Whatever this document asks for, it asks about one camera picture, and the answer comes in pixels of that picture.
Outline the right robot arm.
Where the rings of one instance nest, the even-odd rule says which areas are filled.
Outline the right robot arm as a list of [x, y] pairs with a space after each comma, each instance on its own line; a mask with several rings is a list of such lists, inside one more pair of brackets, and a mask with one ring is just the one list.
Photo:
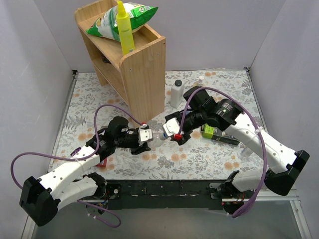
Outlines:
[[304, 150], [295, 151], [275, 140], [254, 121], [253, 117], [233, 98], [226, 96], [219, 102], [211, 97], [208, 87], [195, 86], [184, 95], [186, 106], [165, 117], [163, 134], [179, 145], [190, 139], [192, 131], [205, 124], [235, 137], [264, 161], [261, 170], [234, 171], [227, 178], [220, 193], [231, 198], [248, 190], [258, 191], [266, 186], [272, 192], [286, 196], [309, 159]]

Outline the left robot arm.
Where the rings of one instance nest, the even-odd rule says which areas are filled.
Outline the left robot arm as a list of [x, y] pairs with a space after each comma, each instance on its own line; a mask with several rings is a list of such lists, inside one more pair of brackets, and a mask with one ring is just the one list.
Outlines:
[[85, 172], [112, 155], [117, 148], [128, 148], [133, 155], [149, 151], [148, 142], [152, 139], [153, 133], [148, 125], [129, 128], [127, 119], [114, 117], [106, 128], [99, 130], [97, 136], [75, 152], [70, 162], [37, 179], [33, 176], [26, 179], [19, 204], [41, 227], [68, 204], [91, 196], [104, 198], [106, 179], [97, 173]]

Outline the clear plastic bottle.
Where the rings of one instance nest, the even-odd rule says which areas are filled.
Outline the clear plastic bottle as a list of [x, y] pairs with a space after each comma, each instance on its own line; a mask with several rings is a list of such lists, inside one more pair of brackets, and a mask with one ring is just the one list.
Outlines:
[[148, 147], [150, 148], [157, 148], [161, 147], [164, 144], [164, 141], [160, 140], [160, 135], [162, 132], [156, 132], [153, 134], [153, 139], [148, 143]]

